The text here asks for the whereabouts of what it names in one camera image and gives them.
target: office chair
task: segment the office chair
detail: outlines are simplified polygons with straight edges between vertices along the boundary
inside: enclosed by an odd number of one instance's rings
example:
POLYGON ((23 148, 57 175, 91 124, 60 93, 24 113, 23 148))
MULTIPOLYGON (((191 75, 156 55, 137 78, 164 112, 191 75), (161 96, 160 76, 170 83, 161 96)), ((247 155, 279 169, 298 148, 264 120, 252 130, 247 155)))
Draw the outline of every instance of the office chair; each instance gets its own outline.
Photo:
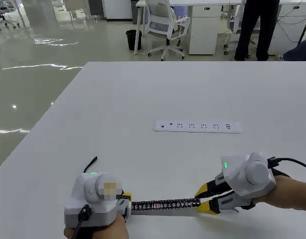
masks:
POLYGON ((170 45, 170 40, 180 39, 187 34, 190 24, 190 17, 184 17, 179 20, 173 20, 169 0, 145 0, 147 4, 148 22, 145 25, 145 33, 154 36, 166 38, 166 45, 154 48, 149 51, 148 57, 152 56, 155 51, 163 51, 161 61, 164 61, 165 55, 169 50, 185 58, 183 49, 170 45))
POLYGON ((16 26, 15 24, 20 27, 19 22, 17 21, 12 21, 12 20, 6 20, 4 15, 6 13, 10 13, 10 12, 14 12, 15 8, 13 7, 12 3, 9 1, 4 1, 4 2, 0 2, 0 18, 2 18, 2 20, 0 21, 0 24, 3 24, 6 26, 6 28, 9 28, 8 24, 12 25, 13 28, 15 29, 16 26))
MULTIPOLYGON (((239 35, 241 33, 241 25, 243 20, 244 8, 245 8, 246 0, 242 0, 240 5, 231 5, 229 6, 228 13, 227 13, 227 28, 230 29, 232 34, 239 35)), ((258 19, 253 33, 252 34, 259 34, 260 31, 260 18, 258 19)), ((229 51, 236 50, 238 40, 231 41, 232 34, 229 34, 224 43, 224 55, 228 55, 229 51)), ((256 44, 254 40, 251 39, 250 41, 253 44, 256 44)))

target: cable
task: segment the cable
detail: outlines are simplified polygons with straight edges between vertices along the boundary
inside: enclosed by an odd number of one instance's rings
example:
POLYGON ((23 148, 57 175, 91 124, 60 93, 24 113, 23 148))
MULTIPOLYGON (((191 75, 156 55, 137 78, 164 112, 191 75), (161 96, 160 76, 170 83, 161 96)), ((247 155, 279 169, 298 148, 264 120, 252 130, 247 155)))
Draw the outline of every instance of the cable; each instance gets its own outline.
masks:
POLYGON ((293 158, 277 158, 276 159, 278 162, 281 162, 281 161, 290 161, 290 162, 294 162, 294 163, 297 163, 297 164, 300 164, 301 166, 305 167, 306 168, 306 164, 296 160, 296 159, 293 159, 293 158))
POLYGON ((285 25, 296 25, 296 24, 302 23, 302 22, 305 21, 305 20, 306 20, 306 18, 305 18, 304 20, 301 20, 301 21, 296 22, 296 23, 285 23, 285 22, 280 21, 280 20, 277 20, 277 21, 279 21, 279 22, 281 22, 281 23, 283 23, 283 24, 285 24, 285 25))
POLYGON ((96 161, 98 160, 98 156, 95 156, 92 161, 88 164, 88 166, 85 167, 85 169, 83 170, 83 172, 85 173, 88 168, 90 168, 92 166, 92 164, 94 164, 96 161))
POLYGON ((282 31, 284 32, 285 36, 288 38, 288 40, 291 42, 291 43, 295 43, 294 41, 292 41, 289 36, 287 35, 286 31, 283 29, 283 27, 279 24, 279 22, 277 21, 277 24, 279 25, 279 27, 282 29, 282 31))
POLYGON ((291 10, 290 12, 288 12, 287 14, 285 14, 285 15, 283 15, 283 16, 280 16, 280 18, 285 17, 285 16, 287 16, 288 14, 290 14, 291 12, 293 12, 294 10, 296 10, 297 8, 295 8, 295 7, 297 7, 297 6, 299 6, 300 4, 302 4, 303 1, 304 1, 304 0, 301 0, 301 2, 298 3, 298 5, 296 5, 296 6, 293 7, 293 10, 291 10))
POLYGON ((83 221, 79 221, 78 222, 78 225, 75 227, 72 239, 77 239, 77 235, 78 235, 78 233, 80 231, 80 227, 81 227, 82 223, 83 223, 83 221))
POLYGON ((81 211, 79 212, 79 215, 78 215, 78 224, 74 230, 74 233, 73 233, 73 236, 72 236, 72 239, 77 239, 78 237, 78 234, 79 234, 79 231, 80 231, 80 228, 82 226, 82 223, 84 221, 87 221, 90 219, 92 215, 92 209, 90 208, 89 205, 84 205, 83 208, 81 209, 81 211))
POLYGON ((278 166, 281 161, 290 161, 290 162, 293 162, 293 163, 297 163, 297 164, 306 168, 306 164, 304 164, 304 163, 302 163, 302 162, 300 162, 296 159, 293 159, 293 158, 275 158, 275 157, 267 159, 268 168, 274 168, 274 167, 278 166))

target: black pants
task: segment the black pants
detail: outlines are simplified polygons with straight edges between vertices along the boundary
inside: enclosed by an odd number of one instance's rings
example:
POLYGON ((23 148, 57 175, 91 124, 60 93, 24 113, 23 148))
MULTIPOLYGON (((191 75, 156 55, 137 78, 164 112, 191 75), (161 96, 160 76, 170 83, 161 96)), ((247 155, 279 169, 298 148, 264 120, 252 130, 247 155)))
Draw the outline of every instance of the black pants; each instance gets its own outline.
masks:
POLYGON ((267 61, 268 49, 273 37, 279 0, 247 0, 242 21, 242 30, 234 59, 245 61, 248 44, 258 18, 261 18, 256 57, 258 61, 267 61))

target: power outlet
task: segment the power outlet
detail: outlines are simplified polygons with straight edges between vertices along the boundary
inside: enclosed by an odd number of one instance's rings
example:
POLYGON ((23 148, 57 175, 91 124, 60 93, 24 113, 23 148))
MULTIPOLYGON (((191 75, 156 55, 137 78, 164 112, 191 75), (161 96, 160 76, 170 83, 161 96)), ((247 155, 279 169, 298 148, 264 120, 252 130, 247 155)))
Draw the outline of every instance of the power outlet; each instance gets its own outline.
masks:
POLYGON ((154 131, 241 133, 242 129, 239 123, 228 121, 157 120, 154 131))

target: outlet socket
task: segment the outlet socket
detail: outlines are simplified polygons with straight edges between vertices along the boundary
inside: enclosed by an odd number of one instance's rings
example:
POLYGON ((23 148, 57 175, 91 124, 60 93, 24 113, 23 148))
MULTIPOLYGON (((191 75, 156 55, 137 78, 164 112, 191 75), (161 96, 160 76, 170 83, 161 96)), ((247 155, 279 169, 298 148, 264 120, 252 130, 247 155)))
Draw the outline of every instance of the outlet socket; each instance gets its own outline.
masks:
POLYGON ((239 123, 229 121, 156 120, 154 131, 241 133, 239 123))

